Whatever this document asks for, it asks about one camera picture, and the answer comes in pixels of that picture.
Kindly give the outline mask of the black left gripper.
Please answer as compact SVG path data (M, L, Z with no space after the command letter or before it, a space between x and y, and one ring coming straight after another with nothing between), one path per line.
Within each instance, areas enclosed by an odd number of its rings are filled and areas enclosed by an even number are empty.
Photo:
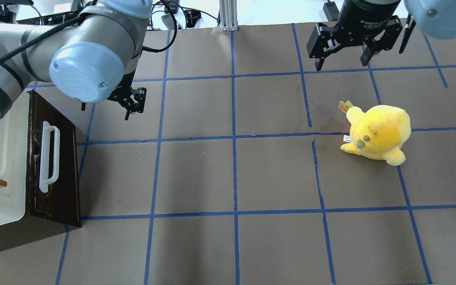
M146 100L146 88L131 88L134 73L128 73L123 75L122 80L116 88L109 95L107 100L124 104L124 108L127 110L125 114L126 121L129 120L130 115L139 112L144 112L145 100Z

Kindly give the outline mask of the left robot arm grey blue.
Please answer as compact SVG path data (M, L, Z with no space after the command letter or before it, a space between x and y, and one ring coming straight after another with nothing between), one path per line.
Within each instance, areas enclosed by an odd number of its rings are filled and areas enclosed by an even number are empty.
M108 99L142 112L131 81L151 9L150 0L95 0L62 24L0 22L0 119L33 81L84 103Z

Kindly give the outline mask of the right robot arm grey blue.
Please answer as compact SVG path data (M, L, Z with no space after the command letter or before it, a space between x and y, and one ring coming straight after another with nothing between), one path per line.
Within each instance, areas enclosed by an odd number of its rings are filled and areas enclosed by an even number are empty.
M373 56L391 50L400 35L403 53L416 27L432 38L456 38L456 0L406 0L405 24L395 15L399 4L398 0L345 0L337 23L332 27L318 23L306 44L316 70L331 54L355 46L365 47L360 62L367 66Z

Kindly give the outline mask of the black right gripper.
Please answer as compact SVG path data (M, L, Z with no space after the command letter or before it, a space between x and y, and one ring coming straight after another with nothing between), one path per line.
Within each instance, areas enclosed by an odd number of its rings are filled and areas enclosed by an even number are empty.
M325 59L343 48L365 46L360 58L364 67L374 55L391 50L403 29L394 14L399 4L399 0L345 0L337 23L332 27L317 23L306 44L315 70L321 71Z

